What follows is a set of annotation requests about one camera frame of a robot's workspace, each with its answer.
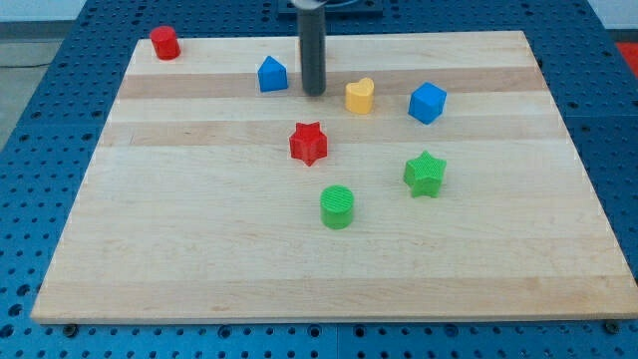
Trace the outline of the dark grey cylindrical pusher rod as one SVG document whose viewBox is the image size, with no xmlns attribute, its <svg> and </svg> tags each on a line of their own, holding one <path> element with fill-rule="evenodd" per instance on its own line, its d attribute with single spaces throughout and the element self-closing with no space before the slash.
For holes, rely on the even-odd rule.
<svg viewBox="0 0 638 359">
<path fill-rule="evenodd" d="M 326 90 L 325 1 L 297 0 L 302 87 L 309 96 Z"/>
</svg>

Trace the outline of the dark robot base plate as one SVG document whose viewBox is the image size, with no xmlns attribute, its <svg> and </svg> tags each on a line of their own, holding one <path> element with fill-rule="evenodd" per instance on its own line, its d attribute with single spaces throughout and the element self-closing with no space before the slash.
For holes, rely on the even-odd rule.
<svg viewBox="0 0 638 359">
<path fill-rule="evenodd" d="M 297 14 L 297 9 L 290 0 L 276 0 L 273 5 L 276 7 L 278 18 L 294 18 Z M 325 4 L 325 14 L 327 16 L 381 16 L 383 10 L 383 0 L 329 0 Z"/>
</svg>

